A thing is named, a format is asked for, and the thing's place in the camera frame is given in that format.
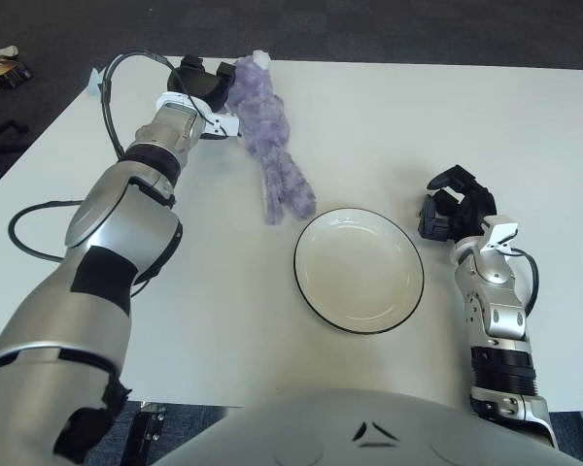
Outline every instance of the wire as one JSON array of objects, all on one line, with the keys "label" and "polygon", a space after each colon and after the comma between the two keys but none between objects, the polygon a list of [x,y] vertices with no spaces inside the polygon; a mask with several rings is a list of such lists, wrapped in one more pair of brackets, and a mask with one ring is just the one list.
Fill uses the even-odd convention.
[{"label": "wire", "polygon": [[[25,209],[22,209],[17,214],[15,214],[13,216],[13,218],[11,218],[11,221],[9,221],[9,227],[7,228],[8,232],[9,232],[9,239],[11,240],[11,242],[14,245],[16,245],[16,247],[18,249],[24,251],[26,254],[30,254],[33,257],[37,257],[39,259],[50,260],[52,262],[62,262],[64,257],[59,257],[57,255],[51,255],[51,254],[47,254],[45,252],[40,252],[39,250],[34,250],[33,248],[31,248],[28,245],[26,245],[25,243],[23,243],[21,241],[21,239],[17,236],[16,225],[17,225],[17,222],[19,221],[20,218],[22,218],[23,216],[27,216],[31,212],[41,211],[43,209],[53,209],[55,207],[80,206],[82,204],[82,202],[83,201],[49,201],[49,202],[44,202],[42,204],[35,204],[34,206],[30,206],[30,207],[26,207]],[[134,291],[130,295],[130,297],[133,298],[138,293],[140,293],[143,289],[145,289],[145,287],[149,284],[149,281],[150,280],[147,280],[146,282],[144,282],[136,291]]]},{"label": "wire", "polygon": [[508,255],[510,257],[525,257],[528,260],[530,267],[532,268],[532,282],[533,282],[532,295],[530,296],[527,305],[525,305],[525,316],[529,317],[529,314],[532,313],[533,306],[535,306],[535,301],[537,300],[537,292],[540,287],[539,270],[537,268],[537,264],[535,263],[535,259],[533,258],[532,255],[524,252],[523,250],[518,250],[516,248],[512,248],[512,250],[516,253],[510,254],[508,252],[501,252],[500,250],[498,250],[497,252],[502,255]]},{"label": "wire", "polygon": [[147,280],[146,282],[144,282],[143,284],[140,285],[140,288],[138,288],[136,291],[134,291],[132,294],[129,295],[130,298],[133,298],[134,296],[136,296],[138,293],[140,293],[143,289],[145,289],[145,286],[147,286],[149,284],[149,282],[151,281],[151,279]]},{"label": "wire", "polygon": [[[113,123],[112,114],[110,111],[110,97],[112,92],[112,76],[115,73],[117,67],[122,63],[125,59],[129,58],[130,56],[145,56],[153,61],[156,61],[171,70],[171,74],[177,81],[177,84],[182,91],[183,94],[186,95],[192,106],[196,109],[196,112],[199,114],[201,118],[203,118],[207,123],[214,126],[214,123],[210,121],[200,109],[196,106],[192,96],[188,93],[186,89],[186,84],[182,80],[177,68],[173,66],[173,64],[166,58],[154,51],[145,48],[132,48],[127,49],[117,55],[113,60],[108,64],[108,66],[104,69],[104,74],[102,77],[102,82],[100,85],[101,90],[101,108],[102,108],[102,116],[104,117],[104,125],[106,126],[106,130],[108,131],[108,136],[110,137],[110,141],[115,149],[115,153],[117,154],[117,158],[121,159],[125,155],[125,151],[120,144],[119,137],[117,136],[117,130],[115,129],[115,125]],[[227,138],[228,135],[226,131],[221,126],[221,131],[224,134],[224,138]]]}]

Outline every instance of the ceramic plate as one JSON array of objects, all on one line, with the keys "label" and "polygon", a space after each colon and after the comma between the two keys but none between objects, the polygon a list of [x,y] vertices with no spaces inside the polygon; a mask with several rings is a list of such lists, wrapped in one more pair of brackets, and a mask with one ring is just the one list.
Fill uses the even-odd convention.
[{"label": "ceramic plate", "polygon": [[412,315],[424,268],[410,238],[383,216],[339,209],[315,218],[295,248],[295,277],[311,308],[353,333],[390,330]]}]

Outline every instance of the brown object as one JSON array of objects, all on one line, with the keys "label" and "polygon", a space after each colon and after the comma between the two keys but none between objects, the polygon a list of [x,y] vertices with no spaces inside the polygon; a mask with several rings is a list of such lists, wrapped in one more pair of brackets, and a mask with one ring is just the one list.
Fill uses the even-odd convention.
[{"label": "brown object", "polygon": [[22,62],[0,56],[0,87],[17,87],[32,78],[32,73]]}]

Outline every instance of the black logo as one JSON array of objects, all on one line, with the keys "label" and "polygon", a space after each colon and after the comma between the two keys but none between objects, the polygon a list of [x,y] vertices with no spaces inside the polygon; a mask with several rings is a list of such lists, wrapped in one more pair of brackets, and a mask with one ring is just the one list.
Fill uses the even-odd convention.
[{"label": "black logo", "polygon": [[376,447],[394,448],[397,447],[399,439],[375,422],[369,422],[369,425],[367,425],[367,422],[364,422],[360,425],[352,442],[355,442],[362,449]]}]

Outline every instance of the stuffed animal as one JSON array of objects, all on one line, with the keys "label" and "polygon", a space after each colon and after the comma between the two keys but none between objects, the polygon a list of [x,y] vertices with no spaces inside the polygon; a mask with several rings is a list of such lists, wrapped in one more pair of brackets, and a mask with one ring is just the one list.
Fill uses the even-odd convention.
[{"label": "stuffed animal", "polygon": [[278,224],[283,206],[300,220],[315,213],[313,189],[285,147],[290,126],[283,100],[274,94],[269,72],[270,56],[261,50],[235,64],[235,84],[226,105],[237,114],[246,149],[257,159],[263,174],[265,221]]}]

